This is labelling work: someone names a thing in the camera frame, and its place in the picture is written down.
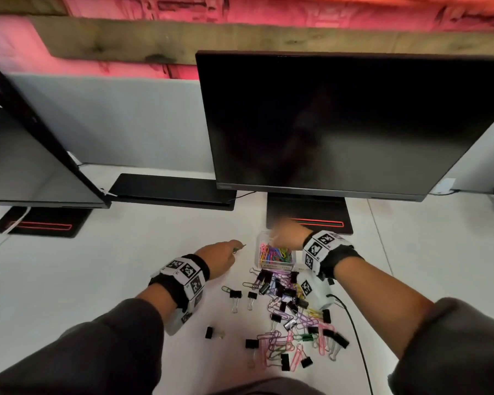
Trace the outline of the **person's left hand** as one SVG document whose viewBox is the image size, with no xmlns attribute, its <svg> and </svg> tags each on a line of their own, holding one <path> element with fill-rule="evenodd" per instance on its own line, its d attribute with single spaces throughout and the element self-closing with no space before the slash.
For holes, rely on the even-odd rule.
<svg viewBox="0 0 494 395">
<path fill-rule="evenodd" d="M 222 243 L 206 245 L 195 252 L 195 255 L 203 259 L 208 266 L 211 280 L 224 275 L 235 263 L 235 257 L 226 259 L 222 254 Z"/>
</svg>

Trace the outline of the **person's right hand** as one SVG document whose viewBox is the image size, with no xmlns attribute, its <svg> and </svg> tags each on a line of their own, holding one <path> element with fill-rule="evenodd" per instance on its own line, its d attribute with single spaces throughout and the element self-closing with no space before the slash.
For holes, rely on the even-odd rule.
<svg viewBox="0 0 494 395">
<path fill-rule="evenodd" d="M 280 219 L 271 229 L 269 244 L 272 247 L 301 251 L 304 242 L 311 237 L 312 233 L 312 230 L 291 219 Z"/>
</svg>

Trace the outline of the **person's left forearm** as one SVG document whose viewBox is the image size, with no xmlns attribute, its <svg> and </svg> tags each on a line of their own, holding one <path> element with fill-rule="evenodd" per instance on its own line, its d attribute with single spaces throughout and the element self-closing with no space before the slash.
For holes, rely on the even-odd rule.
<svg viewBox="0 0 494 395">
<path fill-rule="evenodd" d="M 0 395 L 151 395 L 164 320 L 177 309 L 158 283 L 0 372 Z"/>
</svg>

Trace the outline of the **person's right forearm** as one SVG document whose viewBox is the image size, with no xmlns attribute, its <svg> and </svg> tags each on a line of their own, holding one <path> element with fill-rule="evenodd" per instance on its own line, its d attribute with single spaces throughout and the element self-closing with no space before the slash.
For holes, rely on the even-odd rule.
<svg viewBox="0 0 494 395">
<path fill-rule="evenodd" d="M 456 298 L 433 302 L 355 256 L 333 274 L 398 358 L 394 395 L 494 395 L 494 318 Z"/>
</svg>

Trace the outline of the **bunch of colourful paper clips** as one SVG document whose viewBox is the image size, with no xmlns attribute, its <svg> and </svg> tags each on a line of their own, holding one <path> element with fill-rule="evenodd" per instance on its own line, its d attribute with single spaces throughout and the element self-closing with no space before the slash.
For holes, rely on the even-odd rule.
<svg viewBox="0 0 494 395">
<path fill-rule="evenodd" d="M 274 268 L 290 270 L 295 260 L 293 251 L 284 247 L 273 247 L 266 243 L 261 243 L 259 247 L 258 266 L 260 268 Z"/>
</svg>

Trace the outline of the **clear plastic clip box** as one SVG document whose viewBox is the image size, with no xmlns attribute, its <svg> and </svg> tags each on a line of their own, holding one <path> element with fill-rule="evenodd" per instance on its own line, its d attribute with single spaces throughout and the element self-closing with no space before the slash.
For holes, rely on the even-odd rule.
<svg viewBox="0 0 494 395">
<path fill-rule="evenodd" d="M 296 264 L 296 252 L 284 247 L 271 245 L 271 232 L 265 230 L 257 237 L 259 248 L 255 263 L 259 269 L 277 272 L 291 272 Z"/>
</svg>

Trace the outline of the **black monitor stand base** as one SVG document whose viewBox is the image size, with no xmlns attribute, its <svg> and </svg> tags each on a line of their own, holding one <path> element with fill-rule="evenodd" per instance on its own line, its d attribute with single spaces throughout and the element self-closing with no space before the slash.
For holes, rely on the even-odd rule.
<svg viewBox="0 0 494 395">
<path fill-rule="evenodd" d="M 344 198 L 268 193 L 266 228 L 281 218 L 291 219 L 313 230 L 352 235 L 353 227 Z"/>
<path fill-rule="evenodd" d="M 0 219 L 0 234 L 26 211 L 26 207 L 12 206 Z M 9 234 L 72 239 L 82 229 L 92 211 L 93 208 L 82 207 L 33 207 Z"/>
</svg>

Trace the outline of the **flat black desktop device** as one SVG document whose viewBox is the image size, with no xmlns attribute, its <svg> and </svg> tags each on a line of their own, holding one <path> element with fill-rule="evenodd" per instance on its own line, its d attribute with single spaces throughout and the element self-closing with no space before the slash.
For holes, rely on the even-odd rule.
<svg viewBox="0 0 494 395">
<path fill-rule="evenodd" d="M 107 192 L 114 201 L 233 211 L 237 191 L 215 180 L 122 173 Z"/>
</svg>

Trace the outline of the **pile of mixed clips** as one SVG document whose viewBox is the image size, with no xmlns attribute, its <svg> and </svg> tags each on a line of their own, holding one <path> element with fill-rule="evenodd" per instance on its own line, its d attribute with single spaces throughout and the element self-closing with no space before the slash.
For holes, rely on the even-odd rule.
<svg viewBox="0 0 494 395">
<path fill-rule="evenodd" d="M 270 327 L 266 332 L 251 338 L 260 342 L 256 367 L 261 365 L 263 369 L 276 367 L 282 372 L 295 372 L 299 366 L 306 369 L 313 365 L 312 357 L 306 352 L 308 346 L 330 361 L 336 361 L 338 354 L 349 347 L 350 341 L 333 325 L 330 306 L 342 308 L 348 318 L 350 314 L 334 294 L 335 301 L 329 308 L 314 310 L 309 308 L 297 287 L 299 272 L 255 269 L 250 272 L 256 278 L 243 282 L 242 286 L 248 292 L 257 292 L 257 299 L 269 299 L 267 311 Z"/>
</svg>

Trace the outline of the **large black monitor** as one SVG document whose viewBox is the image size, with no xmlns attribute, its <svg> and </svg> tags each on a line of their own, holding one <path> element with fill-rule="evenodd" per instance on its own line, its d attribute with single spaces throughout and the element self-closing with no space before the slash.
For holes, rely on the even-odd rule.
<svg viewBox="0 0 494 395">
<path fill-rule="evenodd" d="M 199 51 L 217 185 L 421 201 L 494 124 L 494 58 Z"/>
</svg>

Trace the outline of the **person's lap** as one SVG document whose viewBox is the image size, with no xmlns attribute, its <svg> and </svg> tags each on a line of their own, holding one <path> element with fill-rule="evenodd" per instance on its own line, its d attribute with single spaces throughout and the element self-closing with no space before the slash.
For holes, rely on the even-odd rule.
<svg viewBox="0 0 494 395">
<path fill-rule="evenodd" d="M 275 377 L 234 386 L 207 395 L 326 395 L 293 378 Z"/>
</svg>

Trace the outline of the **grey desk partition panel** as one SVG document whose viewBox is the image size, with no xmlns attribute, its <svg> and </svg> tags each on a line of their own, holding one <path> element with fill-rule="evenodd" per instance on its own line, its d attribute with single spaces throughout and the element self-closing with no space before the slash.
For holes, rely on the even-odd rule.
<svg viewBox="0 0 494 395">
<path fill-rule="evenodd" d="M 197 80 L 26 73 L 8 78 L 81 162 L 214 173 Z"/>
</svg>

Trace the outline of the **wooden beam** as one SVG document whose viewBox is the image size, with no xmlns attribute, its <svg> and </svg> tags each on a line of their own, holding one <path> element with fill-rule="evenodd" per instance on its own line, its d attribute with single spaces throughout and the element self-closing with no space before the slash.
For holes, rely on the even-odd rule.
<svg viewBox="0 0 494 395">
<path fill-rule="evenodd" d="M 494 57 L 494 33 L 393 32 L 181 21 L 30 16 L 61 59 L 195 65 L 200 50 Z"/>
</svg>

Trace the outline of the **tilted black monitor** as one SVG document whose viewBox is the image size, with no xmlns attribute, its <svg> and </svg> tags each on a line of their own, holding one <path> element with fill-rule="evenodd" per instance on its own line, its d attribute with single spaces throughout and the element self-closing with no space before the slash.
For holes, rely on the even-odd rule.
<svg viewBox="0 0 494 395">
<path fill-rule="evenodd" d="M 0 72 L 0 206 L 107 209 L 110 205 Z"/>
</svg>

